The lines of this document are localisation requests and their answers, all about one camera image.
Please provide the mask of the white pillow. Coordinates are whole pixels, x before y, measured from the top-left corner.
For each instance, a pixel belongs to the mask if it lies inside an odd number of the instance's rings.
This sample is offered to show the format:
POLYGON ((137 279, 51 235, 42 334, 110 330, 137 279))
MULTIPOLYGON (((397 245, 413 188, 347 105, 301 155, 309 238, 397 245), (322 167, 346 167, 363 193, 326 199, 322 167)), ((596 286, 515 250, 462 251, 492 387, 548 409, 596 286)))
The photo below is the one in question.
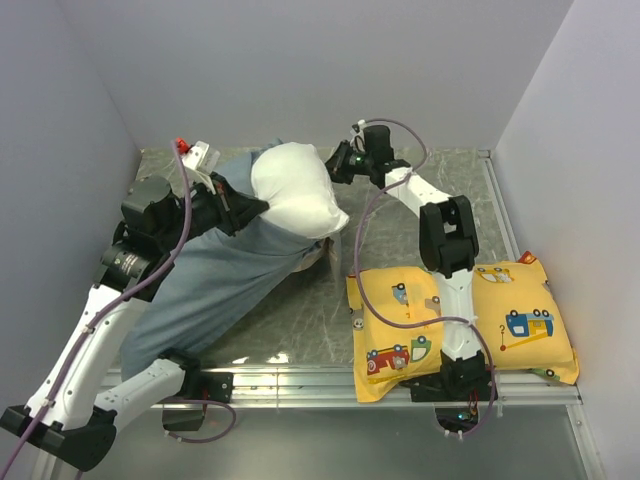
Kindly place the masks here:
POLYGON ((289 142, 266 150, 253 163, 250 179, 255 196, 269 204, 262 217, 295 235, 322 239, 349 222, 311 144, 289 142))

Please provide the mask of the blue striped pillowcase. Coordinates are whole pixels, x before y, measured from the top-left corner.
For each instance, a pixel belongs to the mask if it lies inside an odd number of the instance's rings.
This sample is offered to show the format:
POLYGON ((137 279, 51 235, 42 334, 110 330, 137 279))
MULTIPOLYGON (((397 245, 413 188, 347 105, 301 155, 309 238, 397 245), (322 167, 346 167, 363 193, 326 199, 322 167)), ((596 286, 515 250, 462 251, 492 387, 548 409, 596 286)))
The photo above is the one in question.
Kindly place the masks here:
MULTIPOLYGON (((257 198, 250 179, 253 163, 281 144, 228 160, 217 171, 236 190, 257 198)), ((271 224, 263 214, 234 236, 212 229, 186 243, 121 346, 122 380, 141 373, 170 348, 202 352, 287 277, 318 262, 347 226, 308 239, 271 224)))

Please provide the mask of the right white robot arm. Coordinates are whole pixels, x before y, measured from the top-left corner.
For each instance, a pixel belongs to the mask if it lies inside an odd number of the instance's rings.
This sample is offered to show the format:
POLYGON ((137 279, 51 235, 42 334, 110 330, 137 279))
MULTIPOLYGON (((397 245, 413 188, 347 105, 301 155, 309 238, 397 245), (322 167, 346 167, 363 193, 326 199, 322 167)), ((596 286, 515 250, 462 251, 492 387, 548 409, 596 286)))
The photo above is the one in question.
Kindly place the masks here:
POLYGON ((407 161, 395 156, 391 119, 360 120, 326 161, 331 180, 351 184, 365 176, 380 194, 399 200, 419 220, 419 253, 432 274, 441 299, 435 323, 444 326, 442 366, 432 379, 440 397, 466 400, 472 392, 489 391, 495 399, 497 382, 490 349, 476 326, 473 273, 479 253, 469 199, 444 193, 407 161))

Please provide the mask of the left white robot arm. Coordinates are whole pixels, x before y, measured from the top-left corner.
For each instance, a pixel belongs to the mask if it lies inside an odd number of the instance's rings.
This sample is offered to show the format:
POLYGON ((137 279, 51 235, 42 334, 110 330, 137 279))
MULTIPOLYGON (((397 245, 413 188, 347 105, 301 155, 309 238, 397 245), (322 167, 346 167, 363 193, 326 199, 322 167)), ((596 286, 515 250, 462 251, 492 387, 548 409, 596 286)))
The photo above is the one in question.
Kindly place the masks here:
POLYGON ((234 190, 216 173, 179 197, 168 180, 134 182, 123 219, 101 257, 81 318, 37 392, 1 416, 4 430, 73 467, 95 468, 117 434, 152 405, 205 403, 199 361, 175 348, 142 373, 101 393, 120 346, 174 266, 185 243, 217 228, 233 236, 266 212, 267 202, 234 190))

